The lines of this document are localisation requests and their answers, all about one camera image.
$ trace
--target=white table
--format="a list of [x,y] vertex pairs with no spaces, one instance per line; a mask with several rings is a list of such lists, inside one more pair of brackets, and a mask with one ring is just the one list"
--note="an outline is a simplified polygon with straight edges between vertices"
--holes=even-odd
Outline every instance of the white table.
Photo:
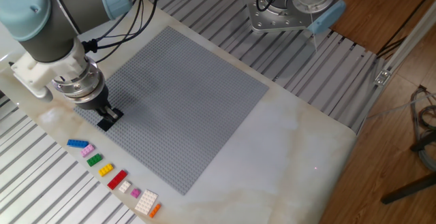
[[[147,2],[145,17],[150,8],[151,4]],[[130,12],[114,34],[125,33],[133,17],[134,13]],[[80,38],[98,37],[111,24]],[[162,208],[154,219],[136,212],[146,223],[317,223],[356,134],[161,10],[157,10],[142,35],[122,45],[99,65],[105,77],[110,77],[167,26],[269,86],[259,104],[185,196],[84,121],[73,111],[74,105],[54,89],[50,88],[54,94],[51,103],[34,98],[12,75],[7,62],[15,61],[20,49],[11,53],[17,44],[4,37],[4,33],[0,42],[3,46],[0,47],[0,90],[103,184],[124,169],[129,172],[126,179],[135,187],[159,194],[157,201],[162,203]],[[108,51],[90,56],[98,60]],[[97,172],[100,167],[89,167],[80,150],[66,146],[70,138],[90,141],[104,156],[99,165],[112,163],[115,169],[100,177]],[[138,202],[117,189],[113,193],[131,209]]]

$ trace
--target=wooden floor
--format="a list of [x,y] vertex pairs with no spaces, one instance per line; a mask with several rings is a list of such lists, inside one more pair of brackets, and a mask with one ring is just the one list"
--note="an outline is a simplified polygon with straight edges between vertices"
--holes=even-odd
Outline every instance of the wooden floor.
[[347,9],[332,29],[367,50],[377,53],[401,28],[422,0],[344,1]]
[[[369,116],[408,103],[420,84],[436,93],[436,26],[404,60]],[[420,101],[417,109],[428,105]],[[380,202],[384,194],[431,173],[409,150],[414,142],[409,106],[368,118],[320,223],[436,223],[436,187],[389,205]],[[427,149],[436,159],[436,146]]]

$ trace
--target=gray lego baseplate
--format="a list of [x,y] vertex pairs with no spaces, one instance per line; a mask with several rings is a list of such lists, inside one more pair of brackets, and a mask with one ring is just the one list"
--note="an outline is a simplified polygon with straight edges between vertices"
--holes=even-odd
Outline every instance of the gray lego baseplate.
[[124,112],[112,128],[75,111],[183,195],[268,90],[170,27],[106,84]]

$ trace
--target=light pink lego brick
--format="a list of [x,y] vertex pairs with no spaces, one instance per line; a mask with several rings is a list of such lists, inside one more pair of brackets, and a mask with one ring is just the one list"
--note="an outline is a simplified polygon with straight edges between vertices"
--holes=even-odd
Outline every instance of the light pink lego brick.
[[141,191],[134,189],[130,195],[134,196],[135,198],[138,198],[139,194],[141,193]]
[[83,150],[80,151],[80,154],[82,155],[82,157],[86,157],[88,154],[90,154],[92,151],[94,151],[94,147],[93,145],[88,145],[85,148],[83,148]]

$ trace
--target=orange lego brick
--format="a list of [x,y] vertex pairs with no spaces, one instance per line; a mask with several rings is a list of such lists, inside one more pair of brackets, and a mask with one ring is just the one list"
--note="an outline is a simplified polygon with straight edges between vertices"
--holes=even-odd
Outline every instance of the orange lego brick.
[[150,213],[150,217],[153,218],[157,211],[161,208],[161,204],[157,204],[153,211]]

